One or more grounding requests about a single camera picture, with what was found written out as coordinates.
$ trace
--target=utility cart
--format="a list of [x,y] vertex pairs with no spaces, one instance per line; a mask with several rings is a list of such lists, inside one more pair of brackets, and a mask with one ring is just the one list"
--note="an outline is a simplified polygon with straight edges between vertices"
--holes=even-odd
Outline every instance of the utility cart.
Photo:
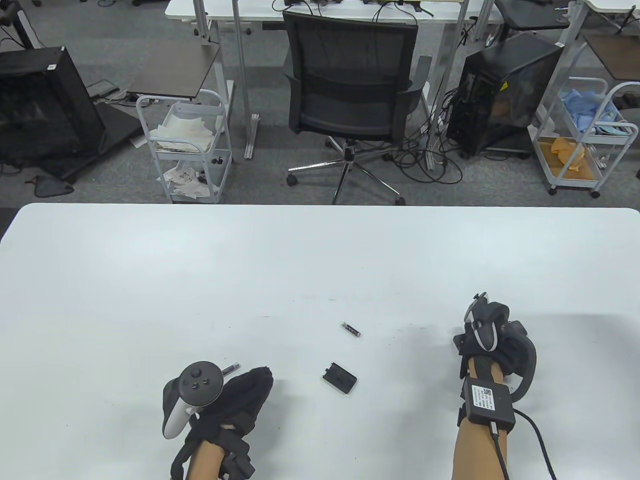
[[[639,81],[625,81],[611,88],[607,80],[602,78],[570,76],[582,52],[589,44],[588,42],[584,43],[576,52],[567,73],[568,77],[563,81],[559,93],[554,96],[547,115],[541,123],[542,126],[539,129],[529,128],[534,151],[550,184],[549,195],[555,195],[557,193],[556,187],[559,186],[578,187],[589,189],[591,196],[598,198],[600,188],[638,135],[638,127],[622,117],[613,106],[612,98],[616,92],[623,88],[640,86]],[[573,89],[569,88],[570,84],[575,85]],[[578,96],[579,102],[582,101],[580,95],[584,94],[586,101],[597,105],[590,121],[588,115],[577,115],[575,111],[572,115],[569,111],[567,104],[570,94],[574,99]],[[543,128],[551,117],[556,128],[568,131],[567,139],[576,143],[573,153],[564,163],[551,151],[551,145],[556,137],[542,136]],[[594,151],[599,145],[604,145],[612,151],[617,150],[617,154],[612,156],[608,165],[604,165],[594,157]],[[578,171],[570,170],[582,151],[584,151],[584,160],[580,161],[580,169]]]
[[[142,95],[138,97],[136,102],[136,110],[142,123],[147,144],[151,150],[151,156],[156,164],[156,170],[159,175],[158,180],[163,186],[167,199],[171,202],[198,202],[205,204],[220,202],[233,160],[227,112],[222,98],[212,90],[201,89],[200,93],[213,96],[213,99],[219,102],[219,105],[194,104],[183,97],[168,97],[165,95]],[[171,126],[176,119],[178,121],[199,121],[199,119],[202,119],[202,123],[206,125],[206,128],[213,132],[211,142],[208,145],[201,145],[185,138],[170,138],[151,134],[144,117],[142,105],[152,100],[175,101],[161,124],[163,127]],[[225,141],[223,148],[220,148],[220,136],[223,131]],[[162,164],[166,164],[167,161],[170,161],[173,168],[165,172]],[[204,176],[201,175],[199,177],[199,181],[207,186],[208,195],[198,195],[196,198],[183,195],[179,193],[180,187],[174,183],[175,180],[166,178],[165,173],[172,173],[172,178],[174,179],[185,175],[188,168],[193,168],[197,173],[204,173]]]

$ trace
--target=wrist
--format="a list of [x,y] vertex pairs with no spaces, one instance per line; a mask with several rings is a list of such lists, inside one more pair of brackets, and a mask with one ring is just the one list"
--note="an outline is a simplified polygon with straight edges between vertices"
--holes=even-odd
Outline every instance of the wrist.
[[[469,376],[471,378],[478,378],[478,375],[476,373],[475,357],[469,358],[468,369],[469,369]],[[502,373],[502,369],[500,368],[500,365],[498,365],[496,362],[491,363],[491,376],[493,377],[494,382],[504,383],[504,375]]]

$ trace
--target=battery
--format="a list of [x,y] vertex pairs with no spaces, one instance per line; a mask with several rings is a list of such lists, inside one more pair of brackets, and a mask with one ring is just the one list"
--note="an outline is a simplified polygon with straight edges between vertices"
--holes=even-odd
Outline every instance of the battery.
[[342,322],[341,327],[345,329],[347,332],[349,332],[350,334],[352,334],[354,337],[360,336],[360,332],[355,328],[353,328],[351,325],[349,325],[347,322]]

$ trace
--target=orange cloth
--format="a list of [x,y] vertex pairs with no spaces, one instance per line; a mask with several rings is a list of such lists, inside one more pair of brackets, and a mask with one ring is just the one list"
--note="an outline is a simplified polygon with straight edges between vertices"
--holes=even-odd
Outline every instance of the orange cloth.
[[[565,137],[558,137],[551,145],[551,153],[558,155],[558,159],[560,160],[560,162],[562,162],[563,165],[566,165],[566,163],[569,161],[569,158],[571,158],[576,145],[577,144],[574,141],[569,141]],[[584,147],[581,145],[580,150],[571,162],[569,170],[577,172],[583,166],[586,166],[586,162],[584,160]]]

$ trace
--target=forearm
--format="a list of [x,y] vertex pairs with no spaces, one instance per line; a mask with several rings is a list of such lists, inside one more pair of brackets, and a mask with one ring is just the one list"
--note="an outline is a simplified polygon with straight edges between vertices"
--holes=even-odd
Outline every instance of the forearm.
[[224,458],[225,451],[221,447],[203,441],[191,457],[187,480],[216,480]]
[[[477,378],[474,359],[469,360],[469,374]],[[493,381],[504,383],[502,370],[498,364],[492,364]],[[507,433],[499,431],[500,449],[507,460]],[[452,480],[501,480],[502,469],[495,451],[489,428],[485,425],[473,424],[463,419],[458,430],[456,448],[453,454]]]

